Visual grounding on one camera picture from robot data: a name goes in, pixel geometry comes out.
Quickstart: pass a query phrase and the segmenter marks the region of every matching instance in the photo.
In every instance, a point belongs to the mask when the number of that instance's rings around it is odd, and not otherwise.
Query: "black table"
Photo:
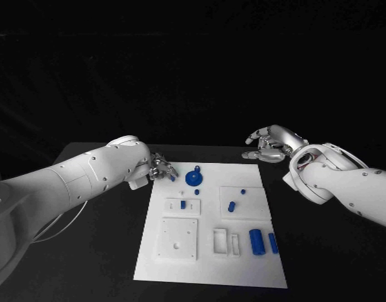
[[[104,143],[71,143],[55,163]],[[69,228],[29,247],[0,301],[300,301],[386,299],[386,228],[331,199],[316,205],[284,184],[286,159],[241,158],[255,148],[149,145],[173,162],[258,164],[289,289],[134,281],[151,183],[121,183],[94,198]],[[46,232],[69,222],[69,210]]]

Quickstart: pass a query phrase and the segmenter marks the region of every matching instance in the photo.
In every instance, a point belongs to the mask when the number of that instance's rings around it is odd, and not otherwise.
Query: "blue lid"
[[[193,171],[189,171],[185,175],[185,182],[190,187],[195,187],[201,184],[202,176],[199,174],[199,166],[196,165]]]

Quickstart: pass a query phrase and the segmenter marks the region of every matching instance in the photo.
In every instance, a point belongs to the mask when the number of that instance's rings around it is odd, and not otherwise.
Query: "blue object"
[[[270,239],[270,243],[271,243],[271,253],[277,254],[279,250],[277,250],[277,244],[276,244],[276,238],[274,238],[274,234],[268,233],[267,234],[267,238]]]
[[[199,166],[196,165],[193,171],[189,171],[185,175],[185,182],[190,187],[195,187],[201,184],[202,176],[199,174]]]
[[[260,256],[264,254],[263,234],[260,233],[260,230],[257,230],[257,229],[250,230],[248,234],[250,234],[253,255]]]
[[[232,212],[232,210],[234,210],[234,208],[235,208],[235,203],[234,203],[234,201],[231,201],[229,203],[228,203],[228,211],[229,212]]]

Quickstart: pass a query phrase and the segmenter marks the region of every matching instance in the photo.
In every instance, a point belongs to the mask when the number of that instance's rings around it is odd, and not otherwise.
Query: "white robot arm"
[[[133,136],[112,140],[69,160],[0,181],[0,284],[43,225],[120,182],[131,189],[177,176],[163,156]]]
[[[258,150],[242,153],[244,159],[279,162],[289,156],[289,172],[283,180],[292,189],[316,204],[335,196],[354,214],[386,226],[386,171],[368,169],[344,149],[329,143],[309,145],[277,125],[253,132],[245,143],[257,138]]]

